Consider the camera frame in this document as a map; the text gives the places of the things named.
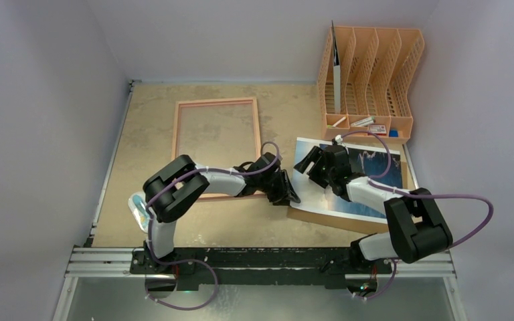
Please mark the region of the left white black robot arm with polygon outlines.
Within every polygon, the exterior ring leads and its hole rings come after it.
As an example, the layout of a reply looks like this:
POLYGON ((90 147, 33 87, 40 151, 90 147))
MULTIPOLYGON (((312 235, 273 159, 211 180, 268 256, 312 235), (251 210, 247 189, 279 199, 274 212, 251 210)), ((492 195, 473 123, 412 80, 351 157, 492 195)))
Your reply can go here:
POLYGON ((149 218, 147 265, 158 274, 171 269, 177 221, 202 195, 247 197, 257 192, 275 206, 301 201, 280 157, 270 152, 227 169, 199 165, 186 154, 177 157, 143 184, 143 209, 149 218))

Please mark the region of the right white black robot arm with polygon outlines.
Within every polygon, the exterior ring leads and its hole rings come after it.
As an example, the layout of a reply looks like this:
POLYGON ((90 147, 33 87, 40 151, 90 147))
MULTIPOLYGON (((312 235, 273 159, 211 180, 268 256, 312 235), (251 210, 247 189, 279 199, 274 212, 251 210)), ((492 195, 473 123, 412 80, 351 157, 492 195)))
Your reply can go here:
POLYGON ((388 230, 351 242, 350 266, 365 272, 376 260, 398 258, 413 263, 443 251, 453 236, 429 190, 377 186, 353 165, 350 151, 340 144, 314 146, 294 165, 296 176, 306 176, 336 197, 385 215, 388 230))

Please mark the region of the blue landscape photo print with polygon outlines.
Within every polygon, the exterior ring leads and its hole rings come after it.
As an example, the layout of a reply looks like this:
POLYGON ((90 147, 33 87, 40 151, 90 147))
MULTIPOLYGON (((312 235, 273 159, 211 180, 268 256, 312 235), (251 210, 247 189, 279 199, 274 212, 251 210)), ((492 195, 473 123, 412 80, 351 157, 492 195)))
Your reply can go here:
MULTIPOLYGON (((344 144, 351 157, 352 169, 367 176, 380 175, 387 167, 388 157, 382 146, 364 146, 360 144, 344 144)), ((402 174, 404 168, 402 152, 390 149, 391 167, 386 175, 376 181, 390 187, 404 188, 407 180, 402 174)), ((300 197, 300 203, 292 202, 293 209, 319 214, 322 218, 332 216, 345 219, 358 219, 370 223, 385 223, 383 213, 358 203, 350 203, 336 196, 330 187, 321 187, 312 182, 307 174, 293 171, 291 183, 300 197)))

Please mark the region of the brown frame backing board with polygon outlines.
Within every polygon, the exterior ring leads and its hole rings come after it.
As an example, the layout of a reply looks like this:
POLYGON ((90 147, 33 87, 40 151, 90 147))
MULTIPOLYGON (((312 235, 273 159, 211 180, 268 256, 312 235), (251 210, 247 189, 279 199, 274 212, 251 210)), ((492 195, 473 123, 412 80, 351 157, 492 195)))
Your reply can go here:
POLYGON ((324 189, 296 170, 292 172, 291 183, 301 199, 300 204, 290 204, 287 217, 291 219, 368 235, 388 231, 387 219, 380 212, 382 205, 372 209, 347 202, 333 194, 330 187, 324 189))

